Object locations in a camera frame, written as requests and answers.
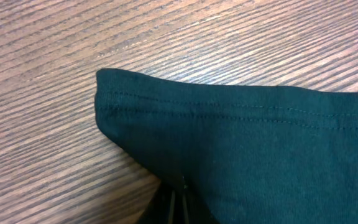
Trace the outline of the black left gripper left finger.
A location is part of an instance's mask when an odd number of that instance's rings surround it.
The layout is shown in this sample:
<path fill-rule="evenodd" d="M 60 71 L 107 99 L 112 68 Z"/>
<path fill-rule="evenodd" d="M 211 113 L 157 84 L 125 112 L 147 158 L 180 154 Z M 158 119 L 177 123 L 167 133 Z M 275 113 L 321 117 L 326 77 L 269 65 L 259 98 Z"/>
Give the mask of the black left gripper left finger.
<path fill-rule="evenodd" d="M 173 224 L 175 191 L 167 184 L 160 184 L 137 224 Z"/>

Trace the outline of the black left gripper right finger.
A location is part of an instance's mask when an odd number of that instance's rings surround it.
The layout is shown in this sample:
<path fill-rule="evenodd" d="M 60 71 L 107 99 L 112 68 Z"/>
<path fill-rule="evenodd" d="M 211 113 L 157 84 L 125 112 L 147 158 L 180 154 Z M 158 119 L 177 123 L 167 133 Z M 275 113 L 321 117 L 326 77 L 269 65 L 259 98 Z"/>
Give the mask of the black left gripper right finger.
<path fill-rule="evenodd" d="M 183 219 L 185 224 L 218 224 L 207 205 L 189 187 L 182 194 Z"/>

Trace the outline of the black t-shirt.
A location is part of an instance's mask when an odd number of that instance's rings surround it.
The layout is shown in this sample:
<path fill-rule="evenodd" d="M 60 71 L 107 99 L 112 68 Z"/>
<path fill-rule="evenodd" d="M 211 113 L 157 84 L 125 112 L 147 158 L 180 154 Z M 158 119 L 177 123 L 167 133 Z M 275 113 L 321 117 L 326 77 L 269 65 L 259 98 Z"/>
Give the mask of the black t-shirt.
<path fill-rule="evenodd" d="M 198 85 L 104 68 L 96 124 L 219 223 L 358 223 L 358 93 Z"/>

